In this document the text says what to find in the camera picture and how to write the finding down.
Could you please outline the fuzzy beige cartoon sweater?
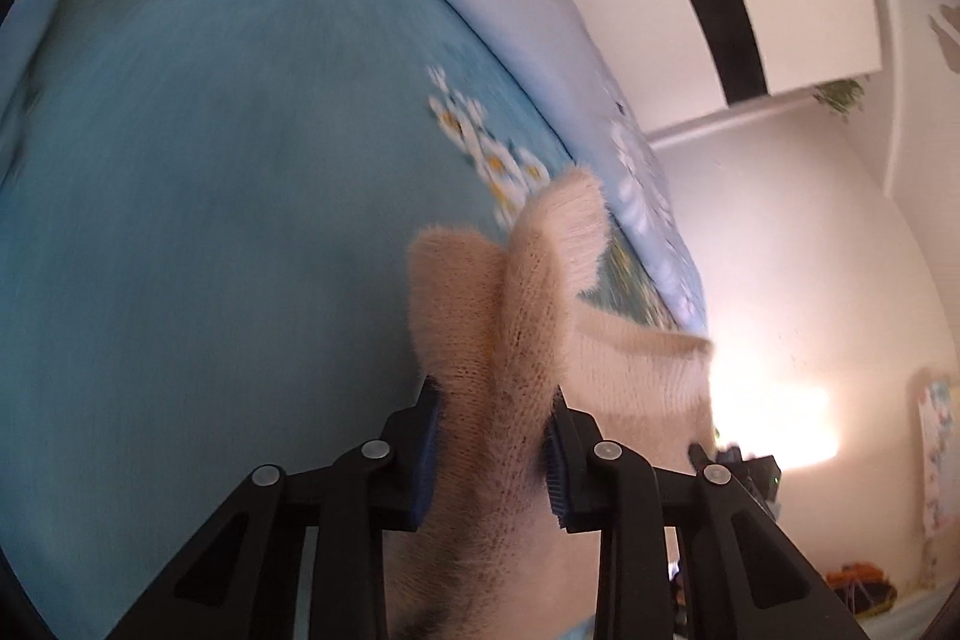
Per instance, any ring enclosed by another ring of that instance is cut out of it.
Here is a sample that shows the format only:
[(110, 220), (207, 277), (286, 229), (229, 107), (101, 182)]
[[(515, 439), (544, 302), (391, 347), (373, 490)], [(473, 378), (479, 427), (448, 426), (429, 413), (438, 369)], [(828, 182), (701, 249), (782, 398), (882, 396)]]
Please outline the fuzzy beige cartoon sweater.
[(574, 167), (505, 244), (433, 227), (410, 247), (413, 347), (443, 409), (431, 509), (387, 542), (392, 637), (558, 638), (594, 614), (601, 540), (560, 528), (540, 458), (556, 398), (666, 470), (715, 440), (709, 341), (586, 301), (607, 244), (599, 181)]

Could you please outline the green hanging plant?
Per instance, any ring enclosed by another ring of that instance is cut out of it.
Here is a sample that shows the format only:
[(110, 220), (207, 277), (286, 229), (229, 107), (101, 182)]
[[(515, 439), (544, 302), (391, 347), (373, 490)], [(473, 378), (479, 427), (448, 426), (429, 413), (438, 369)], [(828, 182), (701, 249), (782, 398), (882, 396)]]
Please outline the green hanging plant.
[(814, 99), (843, 122), (848, 122), (851, 113), (862, 109), (866, 89), (856, 78), (820, 83), (812, 89)]

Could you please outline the teal floral bed blanket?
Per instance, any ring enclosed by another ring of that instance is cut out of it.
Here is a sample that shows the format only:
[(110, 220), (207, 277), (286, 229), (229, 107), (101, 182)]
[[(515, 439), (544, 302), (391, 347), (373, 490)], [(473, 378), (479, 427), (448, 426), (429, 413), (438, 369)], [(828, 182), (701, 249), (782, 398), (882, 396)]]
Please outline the teal floral bed blanket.
[(451, 0), (13, 0), (3, 635), (104, 637), (254, 468), (369, 437), (413, 236), (573, 163)]

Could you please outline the light blue floral duvet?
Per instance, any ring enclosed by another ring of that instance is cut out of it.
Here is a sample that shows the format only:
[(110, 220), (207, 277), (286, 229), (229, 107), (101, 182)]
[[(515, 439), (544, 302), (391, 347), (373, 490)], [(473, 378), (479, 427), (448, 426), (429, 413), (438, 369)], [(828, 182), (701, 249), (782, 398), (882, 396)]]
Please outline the light blue floral duvet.
[(446, 0), (604, 184), (613, 216), (675, 323), (706, 331), (700, 273), (675, 224), (669, 187), (573, 0)]

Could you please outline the wall picture poster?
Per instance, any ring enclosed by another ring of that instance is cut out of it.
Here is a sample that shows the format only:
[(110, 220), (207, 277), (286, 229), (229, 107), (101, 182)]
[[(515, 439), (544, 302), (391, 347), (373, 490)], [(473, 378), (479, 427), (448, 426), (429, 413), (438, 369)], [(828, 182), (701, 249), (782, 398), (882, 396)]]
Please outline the wall picture poster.
[(958, 525), (958, 381), (946, 375), (924, 378), (918, 390), (923, 463), (924, 536), (936, 537)]

